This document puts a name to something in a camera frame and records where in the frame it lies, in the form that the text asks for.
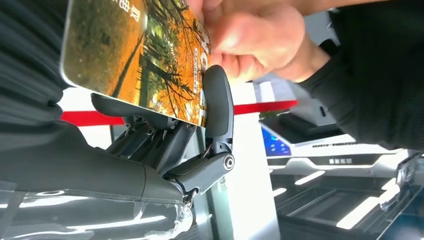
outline autumn tree image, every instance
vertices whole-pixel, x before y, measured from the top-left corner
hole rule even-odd
[[[199,115],[195,78],[202,81],[200,72],[195,72],[201,51],[194,31],[197,20],[182,0],[145,0],[144,4],[148,24],[139,58],[139,105],[190,121]]]
[[[207,41],[184,0],[72,1],[68,17],[63,72],[72,84],[204,123]]]

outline human finger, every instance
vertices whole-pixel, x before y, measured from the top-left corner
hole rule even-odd
[[[275,58],[286,56],[283,62],[293,58],[304,34],[302,15],[280,4],[268,6],[257,14],[234,13],[221,17],[213,28],[211,43],[214,49],[226,54],[254,55],[267,66]]]
[[[232,84],[243,83],[258,78],[266,72],[265,67],[253,55],[230,55],[212,53],[212,65],[220,65]]]
[[[188,6],[190,7],[193,14],[199,19],[201,22],[204,21],[204,16],[202,12],[204,0],[186,0]]]
[[[203,2],[202,11],[205,25],[213,25],[223,14],[222,3],[223,0],[205,0]]]

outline red barrier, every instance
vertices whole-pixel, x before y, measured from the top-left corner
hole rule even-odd
[[[241,115],[281,111],[290,109],[296,104],[298,104],[298,101],[293,100],[235,105],[234,114]],[[62,120],[78,127],[124,124],[121,117],[106,116],[97,111],[66,111],[63,113]]]

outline fluorescent light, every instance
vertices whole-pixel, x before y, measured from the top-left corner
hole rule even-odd
[[[270,81],[265,81],[259,84],[260,97],[262,98],[262,103],[275,102],[276,98],[274,96],[273,86]]]
[[[142,219],[133,219],[128,221],[117,221],[117,222],[81,225],[81,226],[67,226],[66,228],[77,229],[77,230],[108,229],[108,228],[125,227],[125,226],[137,225],[137,224],[152,223],[152,222],[157,222],[163,219],[166,219],[166,217],[160,215],[160,216],[145,217]]]
[[[379,203],[380,204],[388,203],[400,191],[401,191],[401,189],[399,188],[399,186],[397,184],[390,186],[389,189],[387,191],[383,192],[383,194],[381,194],[380,197],[378,198],[379,199]]]
[[[316,171],[316,172],[312,173],[311,175],[305,176],[304,178],[297,180],[294,184],[295,185],[302,185],[302,184],[307,183],[307,182],[309,182],[313,179],[318,178],[319,176],[321,176],[325,173],[326,173],[326,171]]]
[[[284,169],[286,166],[283,165],[269,165],[268,169]]]
[[[389,188],[396,184],[396,177],[390,179],[384,186],[381,187],[381,190],[389,190]]]
[[[341,229],[353,228],[361,219],[363,219],[373,208],[379,204],[379,198],[375,196],[368,197],[353,211],[347,214],[342,220],[337,223],[337,227]]]
[[[280,195],[280,194],[283,194],[283,193],[285,193],[287,191],[287,189],[286,188],[278,188],[278,189],[275,189],[274,191],[272,191],[272,195],[274,195],[274,197],[276,197],[276,196],[278,196],[278,195]]]

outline black cloth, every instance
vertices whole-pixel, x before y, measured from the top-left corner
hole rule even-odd
[[[358,142],[424,151],[424,1],[391,0],[329,13],[340,46],[300,83]]]
[[[0,7],[0,158],[63,138],[85,143],[60,121],[57,105],[68,86],[59,63],[68,1],[2,0]]]

